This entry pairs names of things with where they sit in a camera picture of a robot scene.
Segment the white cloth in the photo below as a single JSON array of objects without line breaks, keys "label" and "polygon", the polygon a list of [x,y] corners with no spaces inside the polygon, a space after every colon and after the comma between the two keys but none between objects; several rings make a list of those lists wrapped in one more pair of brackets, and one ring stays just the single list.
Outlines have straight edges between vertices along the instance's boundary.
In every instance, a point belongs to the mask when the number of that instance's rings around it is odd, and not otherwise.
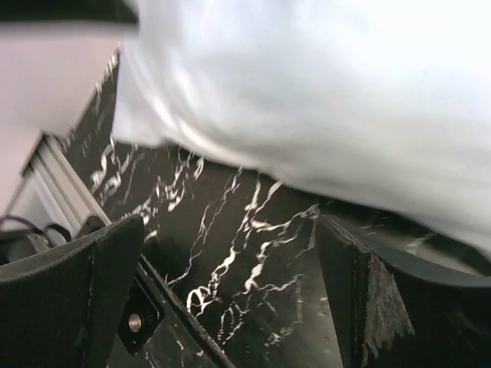
[{"label": "white cloth", "polygon": [[139,0],[113,135],[173,141],[491,251],[481,0]]}]

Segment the screw head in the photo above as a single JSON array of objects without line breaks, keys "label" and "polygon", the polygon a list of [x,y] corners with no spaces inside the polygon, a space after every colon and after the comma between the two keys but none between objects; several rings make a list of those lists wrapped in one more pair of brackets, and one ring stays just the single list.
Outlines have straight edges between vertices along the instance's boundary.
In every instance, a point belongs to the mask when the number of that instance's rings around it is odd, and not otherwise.
[{"label": "screw head", "polygon": [[130,318],[128,319],[128,326],[130,327],[130,330],[133,332],[138,332],[141,328],[142,325],[142,320],[138,314],[131,314]]}]

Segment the black marble floor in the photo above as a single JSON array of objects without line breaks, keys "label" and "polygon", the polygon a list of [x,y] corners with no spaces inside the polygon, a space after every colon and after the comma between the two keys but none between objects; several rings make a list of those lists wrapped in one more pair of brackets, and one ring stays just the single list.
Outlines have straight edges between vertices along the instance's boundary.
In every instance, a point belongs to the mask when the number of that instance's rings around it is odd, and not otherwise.
[{"label": "black marble floor", "polygon": [[[109,218],[143,216],[154,238],[145,256],[234,365],[339,367],[314,243],[318,198],[176,146],[115,143],[115,76],[64,142]],[[156,356],[188,348],[160,340]]]}]

